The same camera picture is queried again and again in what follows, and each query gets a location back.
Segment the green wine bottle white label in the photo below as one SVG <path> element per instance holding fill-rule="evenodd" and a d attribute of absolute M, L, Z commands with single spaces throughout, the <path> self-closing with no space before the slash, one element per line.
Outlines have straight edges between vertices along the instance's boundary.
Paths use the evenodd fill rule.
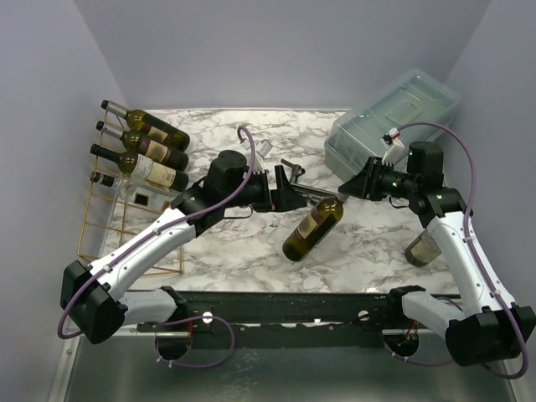
<path fill-rule="evenodd" d="M 148 181 L 177 192 L 182 192 L 188 186 L 189 178 L 186 173 L 154 162 L 149 157 L 134 151 L 119 153 L 93 144 L 90 147 L 90 153 L 114 162 L 124 175 L 136 180 Z"/>

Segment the green wine bottle near arm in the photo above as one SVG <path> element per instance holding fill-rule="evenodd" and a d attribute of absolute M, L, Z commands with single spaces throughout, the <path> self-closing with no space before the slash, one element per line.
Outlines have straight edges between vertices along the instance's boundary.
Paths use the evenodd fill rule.
<path fill-rule="evenodd" d="M 430 233 L 423 230 L 405 249 L 405 258 L 413 266 L 424 267 L 441 254 Z"/>

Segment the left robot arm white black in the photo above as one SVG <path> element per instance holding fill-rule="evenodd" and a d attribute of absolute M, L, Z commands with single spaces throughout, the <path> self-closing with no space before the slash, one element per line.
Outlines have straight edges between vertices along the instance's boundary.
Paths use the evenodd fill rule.
<path fill-rule="evenodd" d="M 179 294 L 171 288 L 139 291 L 131 285 L 164 256 L 198 238 L 224 219 L 228 208 L 248 207 L 259 213 L 284 213 L 306 207 L 281 165 L 276 188 L 267 173 L 254 170 L 255 156 L 222 151 L 206 176 L 180 193 L 156 220 L 119 249 L 83 265 L 69 264 L 63 273 L 61 318 L 70 319 L 91 343 L 102 343 L 120 327 L 160 323 L 168 331 L 185 323 Z"/>

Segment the clear square glass bottle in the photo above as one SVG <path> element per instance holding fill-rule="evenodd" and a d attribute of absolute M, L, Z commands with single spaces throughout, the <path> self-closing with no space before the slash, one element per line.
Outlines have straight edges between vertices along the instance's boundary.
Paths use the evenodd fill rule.
<path fill-rule="evenodd" d="M 178 196 L 177 192 L 156 184 L 142 183 L 126 176 L 117 178 L 98 171 L 90 174 L 90 181 L 113 189 L 122 201 L 154 210 L 164 210 Z"/>

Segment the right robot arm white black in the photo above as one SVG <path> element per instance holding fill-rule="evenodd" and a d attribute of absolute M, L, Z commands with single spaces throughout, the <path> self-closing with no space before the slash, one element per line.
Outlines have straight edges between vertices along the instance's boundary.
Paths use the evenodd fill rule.
<path fill-rule="evenodd" d="M 445 340 L 451 358 L 462 367 L 521 358 L 517 373 L 503 376 L 520 379 L 528 371 L 526 342 L 535 328 L 535 313 L 519 306 L 495 274 L 472 231 L 471 206 L 443 184 L 443 159 L 436 144 L 413 142 L 406 172 L 370 157 L 338 192 L 370 201 L 388 196 L 408 200 L 455 279 L 461 309 L 418 286 L 403 286 L 389 293 L 387 322 L 397 328 L 413 321 L 424 325 Z"/>

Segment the green wine bottle silver neck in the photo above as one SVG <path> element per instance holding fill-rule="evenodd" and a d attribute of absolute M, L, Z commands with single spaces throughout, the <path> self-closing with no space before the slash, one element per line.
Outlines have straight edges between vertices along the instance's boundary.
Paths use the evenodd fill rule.
<path fill-rule="evenodd" d="M 184 152 L 190 144 L 190 136 L 186 132 L 146 111 L 129 110 L 110 100 L 103 100 L 100 107 L 122 118 L 132 130 L 139 131 L 164 145 Z"/>

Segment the green wine bottle brown label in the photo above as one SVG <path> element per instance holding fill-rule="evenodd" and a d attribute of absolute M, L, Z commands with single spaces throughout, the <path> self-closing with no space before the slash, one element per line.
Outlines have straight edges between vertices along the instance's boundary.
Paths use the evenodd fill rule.
<path fill-rule="evenodd" d="M 185 152 L 153 140 L 139 131 L 124 131 L 103 121 L 98 121 L 95 129 L 119 140 L 127 151 L 135 151 L 168 168 L 183 172 L 188 165 L 189 157 Z"/>

